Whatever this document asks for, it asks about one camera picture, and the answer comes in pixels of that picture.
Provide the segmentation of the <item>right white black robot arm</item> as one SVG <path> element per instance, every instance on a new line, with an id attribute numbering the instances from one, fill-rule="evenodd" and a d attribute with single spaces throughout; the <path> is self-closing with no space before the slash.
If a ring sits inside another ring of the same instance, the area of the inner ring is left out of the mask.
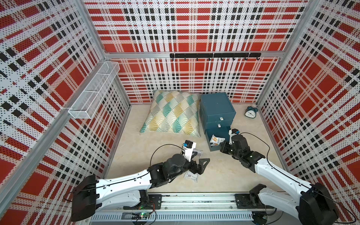
<path id="1" fill-rule="evenodd" d="M 256 195 L 262 204 L 293 216 L 303 225 L 332 225 L 339 218 L 335 202 L 323 184 L 304 181 L 276 166 L 263 154 L 252 151 L 243 135 L 232 134 L 229 141 L 221 143 L 220 151 L 285 191 L 282 194 L 260 187 Z"/>

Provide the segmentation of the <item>teal three-drawer cabinet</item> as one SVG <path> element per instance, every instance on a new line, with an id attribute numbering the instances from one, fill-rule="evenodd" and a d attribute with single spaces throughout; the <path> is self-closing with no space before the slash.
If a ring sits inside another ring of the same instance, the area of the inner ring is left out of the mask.
<path id="1" fill-rule="evenodd" d="M 236 111 L 226 93 L 204 94 L 200 99 L 200 119 L 211 152 L 221 149 L 214 138 L 229 141 L 229 130 Z"/>

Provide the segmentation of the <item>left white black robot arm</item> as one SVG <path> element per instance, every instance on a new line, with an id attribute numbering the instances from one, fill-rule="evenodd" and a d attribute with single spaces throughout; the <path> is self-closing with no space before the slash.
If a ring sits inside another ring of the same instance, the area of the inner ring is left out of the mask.
<path id="1" fill-rule="evenodd" d="M 112 207 L 138 207 L 148 199 L 146 192 L 172 182 L 176 177 L 190 171 L 203 174 L 210 159 L 187 160 L 174 154 L 166 162 L 154 164 L 138 173 L 115 179 L 96 179 L 87 176 L 72 191 L 71 221 L 82 221 L 97 211 Z"/>

